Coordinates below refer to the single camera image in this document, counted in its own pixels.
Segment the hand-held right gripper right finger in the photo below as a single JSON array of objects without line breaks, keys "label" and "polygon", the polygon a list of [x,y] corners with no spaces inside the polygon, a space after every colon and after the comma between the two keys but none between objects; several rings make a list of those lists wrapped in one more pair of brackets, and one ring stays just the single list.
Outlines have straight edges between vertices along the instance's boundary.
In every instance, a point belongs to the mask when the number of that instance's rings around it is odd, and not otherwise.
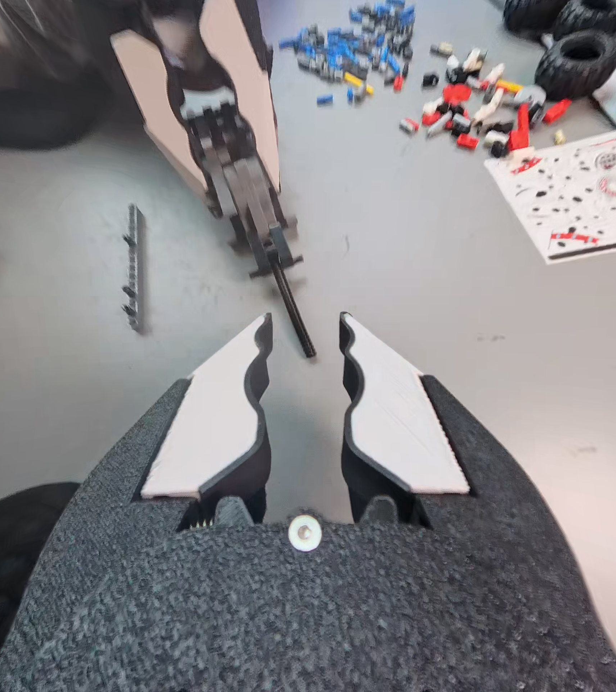
[{"label": "hand-held right gripper right finger", "polygon": [[354,523],[384,497],[395,520],[426,524],[424,496],[471,496],[424,373],[349,312],[339,317],[345,412],[341,470]]}]

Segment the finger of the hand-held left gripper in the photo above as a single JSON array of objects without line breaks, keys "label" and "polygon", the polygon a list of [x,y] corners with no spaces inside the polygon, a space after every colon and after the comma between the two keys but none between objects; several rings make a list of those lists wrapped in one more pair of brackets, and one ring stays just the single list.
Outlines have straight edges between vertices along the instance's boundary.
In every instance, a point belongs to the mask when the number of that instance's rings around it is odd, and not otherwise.
[{"label": "finger of the hand-held left gripper", "polygon": [[146,37],[132,28],[110,35],[110,44],[143,118],[143,128],[160,153],[210,212],[219,202],[195,160],[191,131],[182,117],[183,77],[204,77],[210,56],[198,28],[154,28]]},{"label": "finger of the hand-held left gripper", "polygon": [[280,192],[276,115],[267,70],[246,30],[236,1],[205,1],[200,16],[201,39],[235,92],[241,117],[251,127],[258,157],[275,192]]}]

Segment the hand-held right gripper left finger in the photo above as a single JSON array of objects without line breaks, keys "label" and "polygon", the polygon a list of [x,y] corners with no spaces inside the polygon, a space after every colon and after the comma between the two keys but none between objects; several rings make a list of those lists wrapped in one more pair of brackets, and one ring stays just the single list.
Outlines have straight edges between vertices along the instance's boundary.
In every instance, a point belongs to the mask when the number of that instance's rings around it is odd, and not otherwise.
[{"label": "hand-held right gripper left finger", "polygon": [[187,377],[140,481],[140,500],[188,500],[202,523],[223,498],[239,497],[251,522],[263,522],[271,446],[261,399],[272,349],[265,313]]}]

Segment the toy truck chassis assembly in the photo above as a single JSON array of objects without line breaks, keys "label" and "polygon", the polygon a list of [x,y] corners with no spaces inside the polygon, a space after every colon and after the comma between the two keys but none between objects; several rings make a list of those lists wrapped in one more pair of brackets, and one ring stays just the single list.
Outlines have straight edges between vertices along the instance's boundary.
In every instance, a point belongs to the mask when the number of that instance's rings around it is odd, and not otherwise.
[{"label": "toy truck chassis assembly", "polygon": [[286,276],[304,261],[289,244],[297,220],[282,209],[250,124],[232,99],[213,94],[184,91],[180,114],[208,184],[210,210],[230,220],[235,245],[253,256],[250,278],[273,277],[302,351],[314,359],[316,348]]}]

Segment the long grey beam black pins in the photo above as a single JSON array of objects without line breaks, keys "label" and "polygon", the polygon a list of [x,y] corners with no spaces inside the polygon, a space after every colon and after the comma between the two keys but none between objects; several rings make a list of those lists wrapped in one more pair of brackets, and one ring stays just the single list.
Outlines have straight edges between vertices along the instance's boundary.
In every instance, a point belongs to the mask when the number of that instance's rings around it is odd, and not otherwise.
[{"label": "long grey beam black pins", "polygon": [[145,333],[145,229],[143,216],[134,203],[128,205],[128,222],[122,236],[128,249],[128,265],[125,283],[121,290],[124,295],[122,311],[125,313],[132,331]]}]

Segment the pile of blue black pins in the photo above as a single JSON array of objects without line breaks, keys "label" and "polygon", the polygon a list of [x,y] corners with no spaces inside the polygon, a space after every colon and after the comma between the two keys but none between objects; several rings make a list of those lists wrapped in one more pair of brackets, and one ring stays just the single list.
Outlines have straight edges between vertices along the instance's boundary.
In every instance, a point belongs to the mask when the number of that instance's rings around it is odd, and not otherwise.
[{"label": "pile of blue black pins", "polygon": [[281,39],[279,50],[291,51],[298,68],[326,85],[345,85],[348,105],[374,95],[371,77],[381,75],[385,89],[400,93],[413,57],[414,4],[382,1],[349,10],[347,28],[321,30],[305,26]]}]

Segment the pile of red white pieces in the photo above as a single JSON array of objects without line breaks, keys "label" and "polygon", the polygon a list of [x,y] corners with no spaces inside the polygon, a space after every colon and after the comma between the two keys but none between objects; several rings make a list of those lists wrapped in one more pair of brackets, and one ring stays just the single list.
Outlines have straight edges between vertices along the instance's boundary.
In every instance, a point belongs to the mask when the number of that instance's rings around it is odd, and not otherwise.
[{"label": "pile of red white pieces", "polygon": [[494,65],[485,74],[486,51],[473,48],[460,60],[448,42],[430,47],[430,54],[445,59],[444,83],[429,71],[422,90],[441,86],[442,92],[424,103],[418,118],[404,117],[399,131],[427,139],[449,134],[456,148],[473,152],[483,146],[489,156],[505,160],[515,173],[537,166],[542,157],[531,145],[538,125],[554,125],[567,114],[571,99],[550,101],[537,84],[522,85],[504,78],[505,65]]}]

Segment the sticker sheet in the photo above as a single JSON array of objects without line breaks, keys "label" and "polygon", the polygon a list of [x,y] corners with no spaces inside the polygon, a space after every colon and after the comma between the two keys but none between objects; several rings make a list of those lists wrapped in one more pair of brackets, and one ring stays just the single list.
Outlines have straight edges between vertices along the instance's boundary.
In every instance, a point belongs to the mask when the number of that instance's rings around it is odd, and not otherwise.
[{"label": "sticker sheet", "polygon": [[485,166],[546,264],[616,252],[616,130]]}]

